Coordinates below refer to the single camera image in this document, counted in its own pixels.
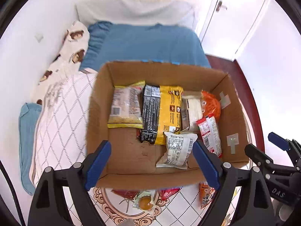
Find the white door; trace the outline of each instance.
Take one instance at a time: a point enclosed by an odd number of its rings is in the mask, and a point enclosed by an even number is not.
[[[202,40],[204,52],[233,60],[263,3],[264,0],[218,0]]]

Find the door handle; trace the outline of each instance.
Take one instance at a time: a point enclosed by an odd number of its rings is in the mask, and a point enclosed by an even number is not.
[[[223,2],[219,1],[219,3],[217,4],[217,7],[216,7],[216,12],[218,12],[221,8],[228,10],[228,8],[223,5]]]

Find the black cable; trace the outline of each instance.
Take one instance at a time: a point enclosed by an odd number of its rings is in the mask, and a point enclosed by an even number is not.
[[[25,224],[25,221],[24,221],[24,218],[23,218],[23,215],[22,215],[22,211],[21,211],[21,208],[20,208],[20,204],[19,204],[19,200],[18,200],[18,197],[17,197],[17,194],[16,194],[16,191],[15,191],[15,188],[13,187],[13,184],[0,160],[0,170],[1,172],[3,173],[3,176],[5,177],[6,179],[6,182],[11,190],[11,194],[13,196],[13,199],[14,199],[14,202],[15,202],[15,205],[16,205],[16,209],[17,209],[17,212],[18,212],[18,216],[19,216],[19,219],[20,219],[20,222],[21,222],[21,225],[22,226],[26,226]]]

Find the wooden floor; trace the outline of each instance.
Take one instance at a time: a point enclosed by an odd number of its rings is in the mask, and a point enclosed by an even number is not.
[[[234,82],[234,85],[237,89],[238,96],[247,112],[247,115],[253,127],[256,145],[261,151],[264,152],[263,133],[258,110],[249,84],[239,64],[236,60],[234,62],[231,62],[226,59],[221,59],[209,55],[207,55],[207,58],[213,69],[219,69],[230,74],[232,81]]]

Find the teal fabric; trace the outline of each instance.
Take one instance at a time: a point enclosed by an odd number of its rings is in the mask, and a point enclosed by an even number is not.
[[[88,28],[89,48],[81,63],[99,71],[114,60],[159,61],[211,68],[198,36],[180,26],[134,26],[99,21]]]
[[[29,170],[33,155],[33,142],[36,123],[40,116],[42,106],[35,103],[25,103],[19,116],[19,159],[21,182],[25,191],[33,195],[35,187],[29,179]]]

